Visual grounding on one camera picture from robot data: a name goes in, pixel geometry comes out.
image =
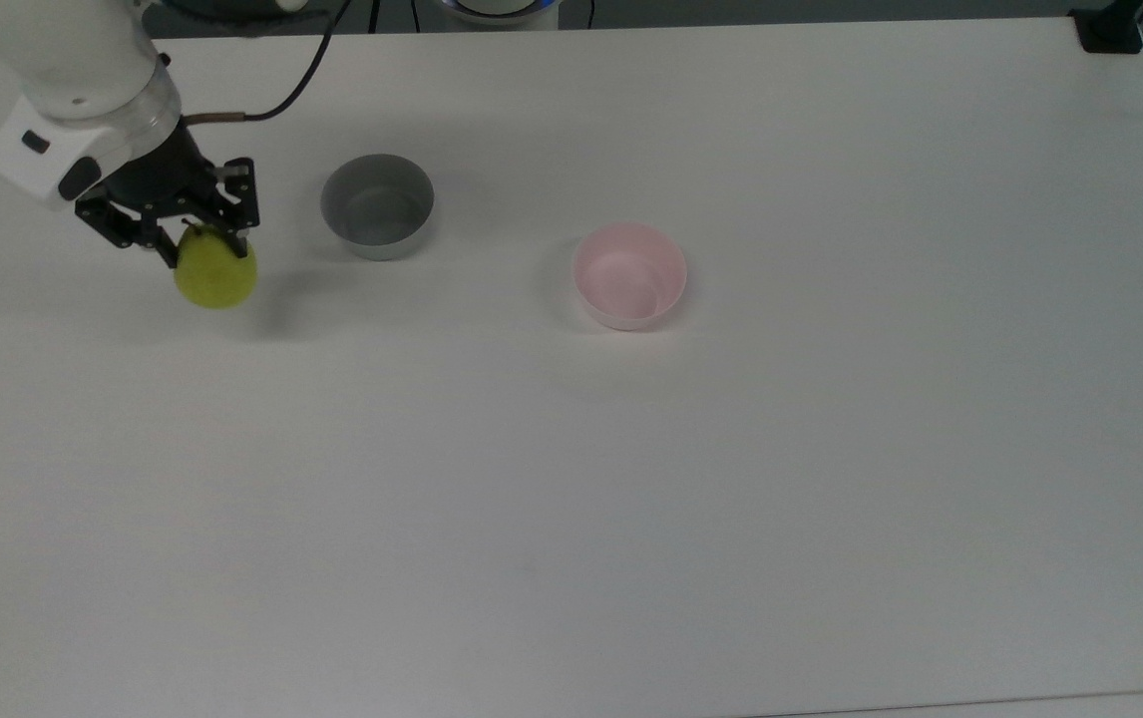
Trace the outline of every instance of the gray floor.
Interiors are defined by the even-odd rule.
[[[383,0],[377,32],[413,32],[411,1],[417,3],[422,29],[441,31],[434,0]],[[189,0],[197,9],[211,0]],[[335,8],[341,0],[311,0],[311,6]],[[853,22],[853,19],[945,19],[1053,17],[1073,8],[1100,8],[1106,0],[598,0],[594,27],[717,26],[717,24]],[[341,32],[366,32],[371,0],[353,0]],[[566,0],[563,29],[584,27],[590,0]],[[146,14],[153,37],[211,35],[213,29],[179,18],[153,6]]]

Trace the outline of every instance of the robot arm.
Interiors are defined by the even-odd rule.
[[[290,11],[304,0],[266,3]],[[176,247],[162,217],[214,224],[243,257],[261,221],[253,161],[216,168],[199,153],[143,9],[129,0],[0,0],[0,58],[23,90],[0,130],[0,173],[48,208],[74,202],[112,245],[155,249],[170,268]]]

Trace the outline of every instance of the yellow-green ball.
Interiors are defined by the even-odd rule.
[[[235,257],[221,233],[207,224],[185,229],[176,242],[176,289],[203,309],[230,309],[247,300],[256,286],[256,254]]]

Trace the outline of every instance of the plastic bowl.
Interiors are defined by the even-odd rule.
[[[614,330],[634,332],[677,304],[686,287],[686,258],[655,228],[614,223],[584,238],[573,278],[591,317]]]
[[[328,177],[319,207],[353,254],[376,262],[398,260],[424,245],[434,186],[411,160],[367,154]]]

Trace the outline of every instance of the gray bowl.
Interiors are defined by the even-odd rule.
[[[434,186],[425,169],[394,154],[366,154],[336,168],[319,200],[325,222],[366,260],[407,257],[429,239]]]

